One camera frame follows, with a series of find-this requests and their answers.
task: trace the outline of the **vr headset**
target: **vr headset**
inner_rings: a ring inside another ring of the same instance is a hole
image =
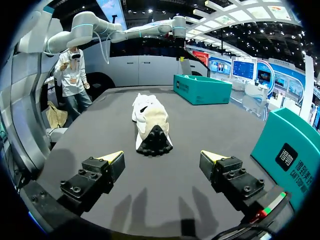
[[[70,58],[71,59],[79,59],[81,57],[80,53],[72,53]]]

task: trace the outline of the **white jacket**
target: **white jacket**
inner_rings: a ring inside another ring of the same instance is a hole
[[[79,94],[85,90],[84,84],[87,83],[84,52],[78,50],[81,57],[79,59],[71,59],[71,52],[66,51],[59,56],[59,60],[54,67],[54,77],[62,83],[62,96],[69,97]],[[60,66],[68,63],[64,71],[60,71]],[[76,79],[75,83],[71,83],[71,79]]]

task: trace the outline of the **hand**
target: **hand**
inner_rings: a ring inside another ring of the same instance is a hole
[[[63,63],[63,64],[60,66],[60,71],[63,72],[64,70],[66,70],[68,64],[69,64],[68,62]]]
[[[89,89],[89,88],[90,88],[89,83],[86,82],[86,83],[84,84],[84,88],[85,88],[85,89]]]

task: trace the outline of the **white pillar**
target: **white pillar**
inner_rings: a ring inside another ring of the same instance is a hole
[[[300,117],[305,121],[309,120],[312,98],[314,94],[314,60],[311,56],[305,55],[305,88]]]

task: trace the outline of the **white car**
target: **white car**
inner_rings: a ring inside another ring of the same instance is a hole
[[[119,43],[98,39],[79,46],[83,50],[86,76],[93,100],[114,87],[173,85],[174,75],[183,74],[178,57],[189,59],[192,75],[208,77],[209,68],[195,56],[163,37],[134,38]]]

